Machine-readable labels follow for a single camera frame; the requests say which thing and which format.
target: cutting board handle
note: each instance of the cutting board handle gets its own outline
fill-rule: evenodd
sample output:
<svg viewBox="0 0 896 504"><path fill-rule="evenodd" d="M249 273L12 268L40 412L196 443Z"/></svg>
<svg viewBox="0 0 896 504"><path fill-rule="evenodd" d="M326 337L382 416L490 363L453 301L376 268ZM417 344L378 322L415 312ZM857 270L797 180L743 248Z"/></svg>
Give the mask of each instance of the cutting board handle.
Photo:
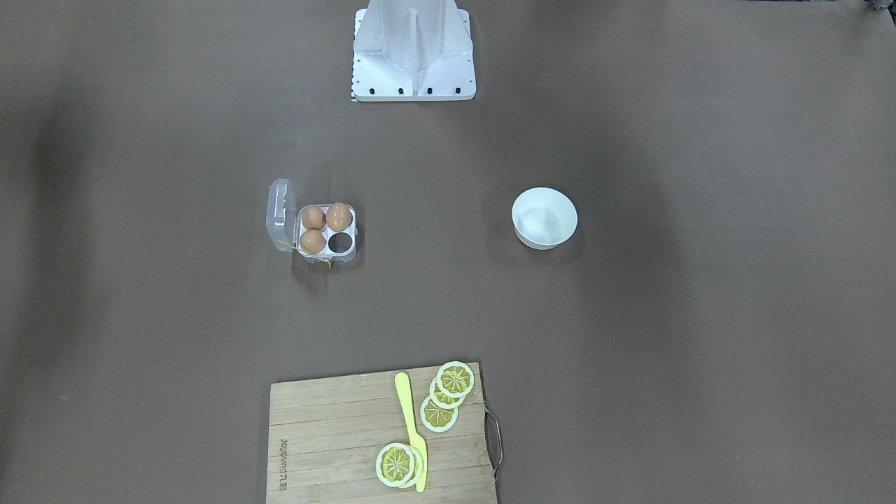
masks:
<svg viewBox="0 0 896 504"><path fill-rule="evenodd" d="M501 463L504 461L504 440L501 438L501 425L498 424L498 417L492 413L492 410L488 409L488 403L485 404L486 407L486 450L488 450L488 459L490 461L495 460L492 456L492 443L490 442L492 437L489 435L488 429L488 419L492 419L492 424L495 426L492 430L495 433L495 441L497 441L497 450L498 450L498 460L497 462L492 463L492 475L495 477L495 481L498 481L498 469L501 468Z"/></svg>

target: white bowl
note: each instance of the white bowl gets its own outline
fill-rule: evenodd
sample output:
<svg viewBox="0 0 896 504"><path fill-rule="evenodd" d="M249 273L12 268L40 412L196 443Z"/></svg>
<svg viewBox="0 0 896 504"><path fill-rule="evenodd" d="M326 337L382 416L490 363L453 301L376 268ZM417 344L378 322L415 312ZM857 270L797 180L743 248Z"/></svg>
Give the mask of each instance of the white bowl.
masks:
<svg viewBox="0 0 896 504"><path fill-rule="evenodd" d="M533 187L517 196L511 217L517 238L538 250L567 241L579 223L573 202L550 187Z"/></svg>

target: yellow string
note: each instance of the yellow string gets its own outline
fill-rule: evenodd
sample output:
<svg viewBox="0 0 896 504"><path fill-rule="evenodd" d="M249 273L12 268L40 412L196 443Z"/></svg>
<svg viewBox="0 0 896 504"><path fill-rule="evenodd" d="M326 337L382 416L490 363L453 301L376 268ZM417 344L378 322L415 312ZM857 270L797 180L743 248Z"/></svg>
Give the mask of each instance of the yellow string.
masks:
<svg viewBox="0 0 896 504"><path fill-rule="evenodd" d="M301 252L301 250L299 250L298 248L294 247L291 243L288 243L288 242L283 241L283 240L280 240L280 243L282 243L283 245L286 245L286 246L289 247L289 248L292 248L292 249L295 250L296 252ZM331 269L331 268L333 268L333 262L332 262L330 259L326 258L326 257L311 256L311 258L312 258L312 259L317 259L318 261L321 261L321 262L326 263L326 264L327 264L327 269Z"/></svg>

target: lemon slice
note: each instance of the lemon slice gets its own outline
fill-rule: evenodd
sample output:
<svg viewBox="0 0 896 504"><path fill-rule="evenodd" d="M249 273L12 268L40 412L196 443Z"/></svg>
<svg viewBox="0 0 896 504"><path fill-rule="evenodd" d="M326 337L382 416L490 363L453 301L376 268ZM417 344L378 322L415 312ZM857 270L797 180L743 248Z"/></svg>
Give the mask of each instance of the lemon slice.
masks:
<svg viewBox="0 0 896 504"><path fill-rule="evenodd" d="M446 410L451 410L461 405L464 397L450 397L448 396L442 388L438 386L438 383L433 378L432 383L429 384L429 399L432 400L433 404L440 408L444 408Z"/></svg>
<svg viewBox="0 0 896 504"><path fill-rule="evenodd" d="M445 432L457 421L457 408L440 408L433 403L432 397L427 397L420 405L420 420L432 432Z"/></svg>
<svg viewBox="0 0 896 504"><path fill-rule="evenodd" d="M445 395L460 399L473 389L473 370L463 362L446 362L435 374L435 384Z"/></svg>
<svg viewBox="0 0 896 504"><path fill-rule="evenodd" d="M411 445L408 445L408 448L414 453L414 477L409 479L408 482L404 483L399 488L410 488L416 485L417 480L423 475L423 454Z"/></svg>
<svg viewBox="0 0 896 504"><path fill-rule="evenodd" d="M390 443L376 456L376 477L386 486L401 487L414 476L414 465L409 446Z"/></svg>

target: egg carton tray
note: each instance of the egg carton tray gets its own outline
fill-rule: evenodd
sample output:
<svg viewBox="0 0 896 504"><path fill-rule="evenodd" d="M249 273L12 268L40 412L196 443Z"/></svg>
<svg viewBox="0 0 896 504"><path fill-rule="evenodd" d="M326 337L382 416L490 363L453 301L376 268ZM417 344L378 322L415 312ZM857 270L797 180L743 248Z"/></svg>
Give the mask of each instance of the egg carton tray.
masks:
<svg viewBox="0 0 896 504"><path fill-rule="evenodd" d="M349 208L349 212L351 212L351 224L348 228L342 231L334 231L330 229L329 225L324 225L323 229L320 230L323 234L323 238L326 240L326 246L322 251L317 254L309 254L299 246L298 239L302 236L302 233L307 230L302 224L301 219L301 215L305 212L305 209L311 206L316 206L326 214L327 211L330 210L331 205L332 203L307 204L298 211L298 217L296 218L296 242L293 243L293 246L296 247L298 254L309 263L323 261L324 259L346 263L355 258L355 253L358 251L358 217L355 215L355 208L350 204L345 204Z"/></svg>

